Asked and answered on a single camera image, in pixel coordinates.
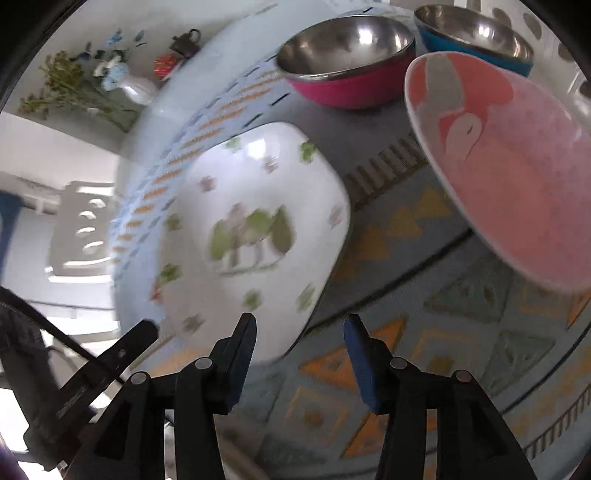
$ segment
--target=table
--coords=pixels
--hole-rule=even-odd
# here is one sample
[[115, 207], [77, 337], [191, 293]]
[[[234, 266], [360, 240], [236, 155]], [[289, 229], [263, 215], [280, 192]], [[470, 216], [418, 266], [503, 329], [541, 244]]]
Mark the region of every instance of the table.
[[[416, 31], [408, 11], [372, 13]], [[424, 51], [420, 41], [417, 50]], [[272, 478], [373, 478], [386, 419], [369, 414], [358, 396], [339, 321], [358, 312], [374, 336], [419, 368], [471, 371], [538, 477], [563, 478], [588, 437], [591, 293], [545, 291], [490, 252], [439, 185], [402, 102], [364, 112], [321, 107], [277, 76], [273, 56], [220, 86], [126, 199], [113, 237], [122, 326], [165, 317], [151, 301], [154, 252], [191, 160], [246, 129], [291, 122], [343, 179], [354, 212], [350, 240], [304, 336], [280, 361], [251, 367], [241, 402], [219, 419], [220, 432]], [[174, 338], [141, 368], [166, 374], [201, 354]], [[426, 478], [434, 478], [435, 425], [429, 413]]]

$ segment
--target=pink oval tray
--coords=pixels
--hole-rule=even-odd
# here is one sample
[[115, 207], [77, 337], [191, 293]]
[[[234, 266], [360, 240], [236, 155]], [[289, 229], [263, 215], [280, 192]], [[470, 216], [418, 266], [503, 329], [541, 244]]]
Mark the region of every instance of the pink oval tray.
[[405, 78], [411, 124], [478, 233], [532, 280], [591, 287], [591, 138], [530, 80], [435, 52]]

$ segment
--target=teapot handle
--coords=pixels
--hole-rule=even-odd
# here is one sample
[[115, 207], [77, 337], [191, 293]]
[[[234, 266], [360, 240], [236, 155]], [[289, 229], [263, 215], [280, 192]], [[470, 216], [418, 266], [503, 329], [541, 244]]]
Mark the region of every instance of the teapot handle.
[[[193, 32], [196, 33], [195, 40], [193, 40]], [[192, 28], [191, 30], [189, 30], [189, 35], [191, 36], [191, 40], [194, 41], [195, 43], [197, 43], [197, 42], [199, 42], [199, 40], [201, 40], [201, 32], [199, 30], [197, 30], [197, 28]]]

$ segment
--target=silver screw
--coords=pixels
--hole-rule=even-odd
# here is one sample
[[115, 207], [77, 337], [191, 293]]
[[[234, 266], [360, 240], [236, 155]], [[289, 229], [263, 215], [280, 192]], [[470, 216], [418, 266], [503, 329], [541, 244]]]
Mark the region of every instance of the silver screw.
[[458, 370], [456, 372], [456, 378], [460, 382], [464, 383], [470, 383], [472, 381], [472, 376], [470, 375], [470, 372], [467, 372], [466, 370]]
[[404, 370], [408, 366], [408, 362], [399, 356], [395, 356], [390, 360], [390, 366], [396, 370]]
[[147, 380], [147, 378], [148, 375], [146, 375], [144, 372], [137, 372], [136, 374], [131, 375], [131, 382], [134, 385], [141, 385]]
[[212, 359], [209, 358], [208, 356], [203, 356], [203, 357], [197, 358], [197, 360], [195, 360], [195, 366], [199, 370], [206, 370], [212, 365], [213, 365]]

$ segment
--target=bowl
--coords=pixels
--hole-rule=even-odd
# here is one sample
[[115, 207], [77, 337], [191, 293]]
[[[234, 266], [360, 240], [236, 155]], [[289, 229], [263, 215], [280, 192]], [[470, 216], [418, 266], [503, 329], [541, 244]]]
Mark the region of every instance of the bowl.
[[414, 35], [404, 24], [377, 15], [350, 15], [306, 28], [281, 47], [275, 61], [306, 98], [361, 109], [401, 96], [414, 58]]
[[253, 363], [285, 355], [305, 328], [349, 230], [349, 197], [313, 143], [283, 122], [205, 151], [166, 212], [157, 290], [167, 321], [209, 351], [243, 312]]
[[591, 287], [591, 136], [532, 81], [455, 52], [408, 69], [411, 125], [450, 197], [509, 265]]
[[530, 44], [498, 20], [452, 5], [424, 5], [414, 19], [428, 51], [461, 51], [493, 65], [530, 74], [534, 50]]

